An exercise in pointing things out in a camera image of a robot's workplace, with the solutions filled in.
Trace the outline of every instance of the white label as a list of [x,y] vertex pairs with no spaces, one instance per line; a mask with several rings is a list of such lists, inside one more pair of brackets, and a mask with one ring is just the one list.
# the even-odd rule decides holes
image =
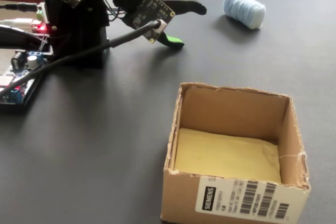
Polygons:
[[273,223],[297,223],[310,190],[271,183],[202,177],[196,212]]

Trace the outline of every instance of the electronic components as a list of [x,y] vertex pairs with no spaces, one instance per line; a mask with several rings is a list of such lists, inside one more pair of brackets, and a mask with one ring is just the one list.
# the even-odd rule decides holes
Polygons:
[[24,64],[26,63],[26,53],[17,52],[10,62],[12,63],[13,71],[18,71],[19,69],[23,68]]
[[21,92],[20,87],[11,91],[9,95],[9,102],[15,103],[15,104],[21,104],[22,100],[23,100],[23,94]]
[[27,57],[27,62],[28,62],[28,68],[29,69],[34,69],[38,66],[38,60],[35,55],[31,55]]
[[[0,91],[28,75],[41,63],[47,62],[52,54],[51,49],[49,52],[15,51],[15,56],[11,60],[12,64],[4,75],[0,76]],[[0,113],[24,111],[42,78],[43,76],[31,79],[0,97]]]

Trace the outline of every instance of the cardboard box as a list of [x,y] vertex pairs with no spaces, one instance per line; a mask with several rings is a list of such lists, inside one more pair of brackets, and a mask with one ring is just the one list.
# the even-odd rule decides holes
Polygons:
[[[276,143],[282,184],[175,170],[180,128]],[[249,214],[242,213],[246,188],[251,187]],[[181,84],[164,164],[162,220],[181,224],[297,223],[310,189],[291,97],[249,88]]]

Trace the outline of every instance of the gray table surface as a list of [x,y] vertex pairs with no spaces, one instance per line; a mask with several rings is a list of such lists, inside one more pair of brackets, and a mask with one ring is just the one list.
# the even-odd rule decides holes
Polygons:
[[[336,0],[259,0],[261,30],[223,16],[177,16],[180,52],[139,38],[105,71],[58,69],[30,111],[0,115],[1,224],[161,223],[162,169],[181,82],[293,96],[312,193],[299,223],[336,220]],[[130,29],[116,21],[113,38]]]

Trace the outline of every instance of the black cable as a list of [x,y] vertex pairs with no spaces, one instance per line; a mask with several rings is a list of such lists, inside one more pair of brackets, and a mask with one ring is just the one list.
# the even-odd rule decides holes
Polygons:
[[19,10],[20,12],[37,12],[37,4],[35,3],[9,3],[1,5],[0,9]]
[[70,63],[72,61],[81,59],[81,58],[83,58],[87,55],[93,54],[93,53],[98,52],[98,51],[103,51],[103,50],[108,49],[110,47],[112,47],[112,48],[117,47],[121,44],[132,41],[136,38],[139,38],[140,36],[142,36],[143,34],[147,33],[148,31],[150,31],[152,29],[159,28],[160,25],[161,25],[160,20],[151,21],[151,22],[147,23],[146,25],[144,25],[144,26],[142,26],[142,27],[140,27],[140,28],[128,33],[128,34],[125,34],[125,35],[122,35],[118,38],[110,40],[106,44],[96,46],[96,47],[87,49],[87,50],[82,51],[82,52],[78,52],[77,54],[65,56],[65,57],[63,57],[59,60],[54,61],[53,63],[49,63],[49,64],[45,65],[44,67],[42,67],[41,69],[37,69],[33,72],[30,72],[29,74],[22,77],[18,81],[15,81],[15,82],[11,83],[4,90],[0,91],[0,97],[3,97],[5,94],[9,93],[12,89],[16,88],[17,86],[21,86],[22,84],[26,83],[30,79],[33,79],[33,78],[35,78],[35,77],[37,77],[37,76],[39,76],[39,75],[41,75],[45,72],[48,72],[51,69],[54,69],[55,67],[64,65],[66,63]]

